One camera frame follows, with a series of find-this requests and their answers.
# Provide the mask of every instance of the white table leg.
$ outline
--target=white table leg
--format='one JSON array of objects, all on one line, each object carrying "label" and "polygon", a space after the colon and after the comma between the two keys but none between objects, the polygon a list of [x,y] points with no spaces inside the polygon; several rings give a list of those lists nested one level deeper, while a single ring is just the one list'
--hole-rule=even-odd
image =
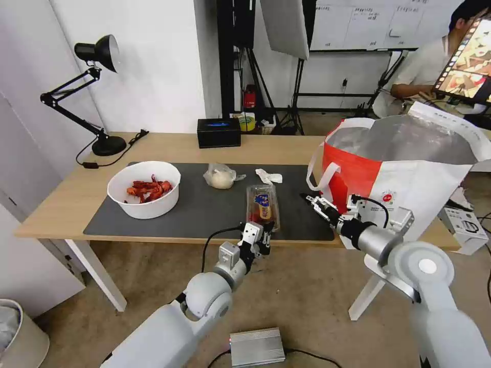
[{"label": "white table leg", "polygon": [[368,280],[368,283],[365,285],[363,290],[360,292],[360,295],[358,295],[348,310],[351,320],[358,320],[358,318],[360,318],[372,300],[374,300],[377,294],[382,290],[384,285],[385,281],[383,281],[380,277],[376,275],[372,275],[372,277],[370,277],[370,280]]},{"label": "white table leg", "polygon": [[65,241],[115,308],[119,312],[124,312],[127,304],[126,299],[97,258],[90,244],[84,240],[65,239]]}]

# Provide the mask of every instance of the red fire extinguisher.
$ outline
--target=red fire extinguisher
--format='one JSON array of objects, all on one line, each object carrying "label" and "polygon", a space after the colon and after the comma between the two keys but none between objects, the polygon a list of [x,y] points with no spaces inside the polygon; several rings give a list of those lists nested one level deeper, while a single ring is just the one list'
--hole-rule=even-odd
[{"label": "red fire extinguisher", "polygon": [[244,91],[244,108],[256,107],[256,86],[248,84]]}]

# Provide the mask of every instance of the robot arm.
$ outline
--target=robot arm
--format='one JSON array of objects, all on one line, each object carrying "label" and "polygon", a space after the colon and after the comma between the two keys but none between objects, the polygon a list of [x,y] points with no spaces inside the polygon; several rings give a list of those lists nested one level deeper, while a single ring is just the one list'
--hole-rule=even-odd
[{"label": "robot arm", "polygon": [[304,196],[314,210],[352,245],[364,252],[365,265],[413,302],[411,322],[424,368],[491,367],[491,357],[476,324],[457,309],[449,286],[454,267],[440,248],[425,242],[404,242],[414,222],[399,208],[382,229],[358,219],[357,207],[340,215],[324,198]]},{"label": "robot arm", "polygon": [[212,272],[194,276],[186,290],[157,309],[115,348],[101,368],[183,366],[198,342],[232,307],[232,292],[254,259],[270,253],[273,226],[248,222],[237,245],[225,242],[220,246]]}]

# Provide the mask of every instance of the lamp base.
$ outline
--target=lamp base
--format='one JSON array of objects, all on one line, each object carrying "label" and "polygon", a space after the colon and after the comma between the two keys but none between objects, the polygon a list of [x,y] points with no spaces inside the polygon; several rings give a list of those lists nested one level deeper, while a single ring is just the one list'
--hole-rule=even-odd
[{"label": "lamp base", "polygon": [[118,136],[101,134],[92,145],[92,152],[96,156],[111,156],[122,152],[126,148],[126,141]]}]

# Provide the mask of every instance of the shopping bag handle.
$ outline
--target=shopping bag handle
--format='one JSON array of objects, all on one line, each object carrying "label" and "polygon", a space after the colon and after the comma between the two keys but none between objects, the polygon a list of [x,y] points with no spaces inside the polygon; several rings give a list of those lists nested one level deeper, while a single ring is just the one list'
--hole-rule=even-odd
[{"label": "shopping bag handle", "polygon": [[317,186],[314,186],[312,182],[310,181],[310,176],[312,175],[312,171],[314,169],[314,165],[316,164],[317,161],[317,156],[319,155],[319,152],[322,151],[321,148],[324,147],[324,142],[322,142],[317,149],[315,150],[314,154],[312,155],[312,158],[310,159],[310,162],[308,163],[307,167],[307,185],[310,188],[310,190],[313,191],[322,191],[324,194],[330,195],[330,189],[329,189],[329,182],[331,181],[332,177],[334,176],[335,173],[341,172],[341,167],[334,162],[330,163],[329,166],[326,168],[326,171],[324,171],[324,174],[322,174],[322,178]]}]

